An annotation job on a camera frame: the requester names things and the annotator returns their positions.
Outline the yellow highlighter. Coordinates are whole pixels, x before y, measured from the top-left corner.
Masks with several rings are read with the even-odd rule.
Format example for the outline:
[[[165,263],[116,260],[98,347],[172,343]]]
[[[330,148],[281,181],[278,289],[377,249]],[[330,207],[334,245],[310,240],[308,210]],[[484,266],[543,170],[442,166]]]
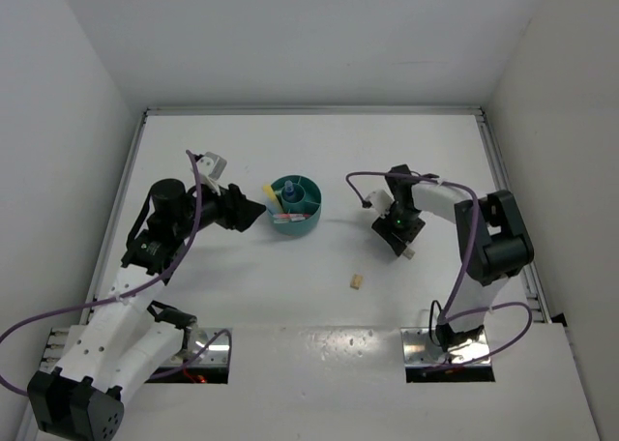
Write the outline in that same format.
[[[266,198],[267,198],[267,204],[268,204],[269,202],[271,202],[272,204],[279,204],[279,205],[281,206],[280,201],[279,201],[279,199],[278,199],[278,197],[277,197],[277,195],[276,195],[276,193],[275,193],[275,191],[273,190],[273,188],[272,188],[272,186],[271,186],[271,185],[264,185],[264,186],[262,187],[262,190],[263,190],[263,192],[264,192],[264,193],[265,193],[265,195],[266,195]]]

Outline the blue capped glue stick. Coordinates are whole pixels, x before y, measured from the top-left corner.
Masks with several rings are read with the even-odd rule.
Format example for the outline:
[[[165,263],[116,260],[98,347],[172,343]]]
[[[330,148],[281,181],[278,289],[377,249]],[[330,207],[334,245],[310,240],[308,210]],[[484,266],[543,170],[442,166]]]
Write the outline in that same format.
[[[285,213],[285,210],[279,204],[272,204],[271,202],[267,204],[267,209],[273,215],[280,215]]]

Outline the pink highlighter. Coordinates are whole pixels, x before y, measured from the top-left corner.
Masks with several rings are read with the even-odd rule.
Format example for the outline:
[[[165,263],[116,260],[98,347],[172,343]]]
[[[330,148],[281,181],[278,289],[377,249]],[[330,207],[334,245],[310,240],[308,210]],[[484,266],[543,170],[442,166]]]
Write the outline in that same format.
[[[310,214],[298,214],[298,213],[273,214],[272,218],[277,222],[304,221],[310,218]]]

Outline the green highlighter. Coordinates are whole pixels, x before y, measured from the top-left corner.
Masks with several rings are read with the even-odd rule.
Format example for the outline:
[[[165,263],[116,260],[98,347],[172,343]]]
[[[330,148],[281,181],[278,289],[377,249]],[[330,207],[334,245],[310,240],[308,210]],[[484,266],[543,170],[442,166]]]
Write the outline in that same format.
[[[274,220],[274,224],[286,224],[286,223],[295,223],[295,222],[301,222],[304,221],[304,219],[281,219],[281,220]]]

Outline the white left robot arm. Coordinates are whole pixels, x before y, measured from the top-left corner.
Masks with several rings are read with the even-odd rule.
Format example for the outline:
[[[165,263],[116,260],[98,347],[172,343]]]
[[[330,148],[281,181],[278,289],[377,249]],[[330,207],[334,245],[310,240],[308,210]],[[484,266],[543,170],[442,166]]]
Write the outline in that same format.
[[[27,395],[39,430],[67,440],[110,440],[136,390],[166,360],[191,349],[195,316],[158,301],[168,268],[187,241],[211,224],[243,232],[265,212],[238,186],[187,189],[153,184],[127,237],[107,304],[94,313],[50,371],[37,371]]]

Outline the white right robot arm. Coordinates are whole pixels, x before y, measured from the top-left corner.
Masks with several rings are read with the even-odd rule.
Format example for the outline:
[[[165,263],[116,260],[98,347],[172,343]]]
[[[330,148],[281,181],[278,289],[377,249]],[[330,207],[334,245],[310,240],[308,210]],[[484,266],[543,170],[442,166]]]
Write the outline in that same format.
[[[405,164],[392,168],[385,181],[389,189],[369,193],[363,206],[378,214],[371,228],[397,257],[410,253],[426,225],[423,212],[456,228],[461,266],[433,326],[434,343],[446,351],[478,338],[500,290],[534,258],[515,197],[495,191],[475,198],[460,184],[414,175]]]

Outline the teal round divided organizer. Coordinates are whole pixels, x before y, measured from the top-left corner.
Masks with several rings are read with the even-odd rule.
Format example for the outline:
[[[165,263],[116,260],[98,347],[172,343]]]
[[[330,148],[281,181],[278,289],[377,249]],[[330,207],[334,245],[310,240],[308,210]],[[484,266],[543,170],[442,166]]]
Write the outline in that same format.
[[[289,203],[281,196],[284,182],[290,180],[295,184],[297,201]],[[318,224],[321,215],[322,194],[320,188],[309,178],[303,175],[286,175],[270,184],[275,191],[285,214],[310,214],[310,218],[301,222],[274,224],[274,219],[267,209],[268,219],[273,228],[280,234],[292,237],[302,237],[309,234]]]

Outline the tan small eraser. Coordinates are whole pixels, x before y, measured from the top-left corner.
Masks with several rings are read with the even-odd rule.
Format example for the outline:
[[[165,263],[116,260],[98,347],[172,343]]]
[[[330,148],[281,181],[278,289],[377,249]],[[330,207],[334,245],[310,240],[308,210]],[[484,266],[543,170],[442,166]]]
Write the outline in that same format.
[[[359,290],[361,288],[362,284],[363,284],[363,281],[364,281],[364,277],[363,276],[355,274],[352,277],[349,286],[352,289]]]

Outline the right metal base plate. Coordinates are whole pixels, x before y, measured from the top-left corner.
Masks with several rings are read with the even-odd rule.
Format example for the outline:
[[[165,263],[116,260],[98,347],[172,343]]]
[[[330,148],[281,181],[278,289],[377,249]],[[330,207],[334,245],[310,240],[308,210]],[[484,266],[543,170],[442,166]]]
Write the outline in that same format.
[[[439,345],[431,341],[428,328],[401,328],[400,336],[406,369],[457,365],[479,366],[490,363],[485,333],[477,339],[468,339],[463,344],[451,346],[447,351],[443,351]]]

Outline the metal base plate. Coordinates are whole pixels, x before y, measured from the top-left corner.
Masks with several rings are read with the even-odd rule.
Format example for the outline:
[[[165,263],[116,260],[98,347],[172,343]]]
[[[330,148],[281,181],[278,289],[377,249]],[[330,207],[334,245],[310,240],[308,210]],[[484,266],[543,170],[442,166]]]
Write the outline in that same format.
[[[400,336],[406,369],[457,365],[479,366],[490,363],[485,333],[477,339],[468,339],[463,344],[451,346],[447,351],[443,351],[439,345],[431,341],[428,328],[401,328]]]
[[[226,369],[229,360],[230,341],[226,334],[219,336],[213,343],[200,352],[200,349],[219,331],[217,328],[198,328],[191,331],[185,347],[177,354],[162,362],[158,371],[166,371],[183,364],[193,355],[198,355],[188,368],[223,368]]]

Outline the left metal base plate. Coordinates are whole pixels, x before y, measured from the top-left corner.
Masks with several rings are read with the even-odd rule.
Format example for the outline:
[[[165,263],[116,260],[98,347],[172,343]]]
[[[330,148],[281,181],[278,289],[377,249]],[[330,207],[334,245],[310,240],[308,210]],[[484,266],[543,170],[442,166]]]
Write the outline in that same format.
[[[219,331],[217,328],[198,328],[191,331],[185,347],[177,354],[162,362],[158,371],[166,371],[183,364],[193,355],[198,355],[188,368],[223,368],[226,369],[229,360],[230,341],[226,334],[219,336],[213,343],[200,352],[200,349]]]

